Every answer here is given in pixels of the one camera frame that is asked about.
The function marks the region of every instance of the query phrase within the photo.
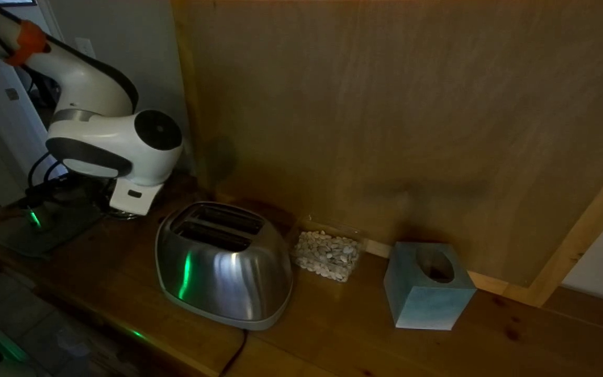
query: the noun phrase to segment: green light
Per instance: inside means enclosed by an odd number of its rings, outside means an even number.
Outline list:
[[[185,256],[185,266],[182,266],[182,283],[180,283],[180,289],[179,289],[179,299],[185,299],[185,295],[189,294],[191,276],[192,276],[192,259],[191,259],[191,253],[186,253]]]
[[[29,208],[29,220],[33,222],[36,229],[41,229],[41,220],[37,219],[37,215]]]
[[[149,338],[146,338],[144,334],[141,334],[141,332],[132,332],[132,335],[139,338],[139,339],[144,339],[144,342],[149,339]]]

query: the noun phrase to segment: wooden shelf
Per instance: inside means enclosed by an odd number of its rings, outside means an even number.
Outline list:
[[[217,376],[241,332],[173,307],[158,285],[158,224],[189,195],[176,187],[170,197],[149,219],[101,220],[49,262],[0,249],[0,265],[189,372]],[[345,285],[298,271],[285,316],[250,334],[230,376],[603,376],[603,305],[567,295],[536,310],[477,294],[451,334],[398,332],[381,285],[385,266],[365,253]]]

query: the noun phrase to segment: stainless steel toaster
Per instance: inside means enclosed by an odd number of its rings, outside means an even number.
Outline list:
[[[280,234],[263,217],[226,204],[192,204],[164,220],[154,260],[171,303],[238,330],[272,327],[294,292]]]

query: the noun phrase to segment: small box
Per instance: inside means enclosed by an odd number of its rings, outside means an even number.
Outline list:
[[[398,330],[451,332],[476,294],[454,249],[444,244],[398,244],[383,283]]]

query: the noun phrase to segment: small object on counter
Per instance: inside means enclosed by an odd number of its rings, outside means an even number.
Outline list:
[[[248,332],[272,327],[294,294],[280,234],[228,204],[199,202],[168,217],[158,229],[154,265],[173,305]]]
[[[476,294],[454,249],[444,244],[398,244],[383,283],[398,330],[451,332]]]
[[[294,260],[299,269],[345,283],[360,259],[360,244],[322,230],[299,235]]]

